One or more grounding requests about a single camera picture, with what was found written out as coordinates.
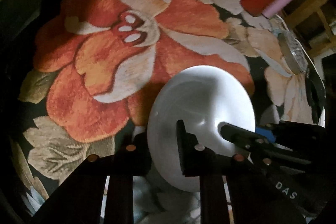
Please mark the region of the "round metal perforated tin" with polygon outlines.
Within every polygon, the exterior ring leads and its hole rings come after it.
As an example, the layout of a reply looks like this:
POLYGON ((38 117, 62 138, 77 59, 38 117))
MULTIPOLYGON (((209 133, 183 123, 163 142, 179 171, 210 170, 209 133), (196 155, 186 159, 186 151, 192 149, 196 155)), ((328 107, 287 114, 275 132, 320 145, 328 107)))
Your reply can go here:
POLYGON ((308 64, 300 42, 287 30, 278 34, 278 42, 290 70, 296 75, 305 73, 308 64))

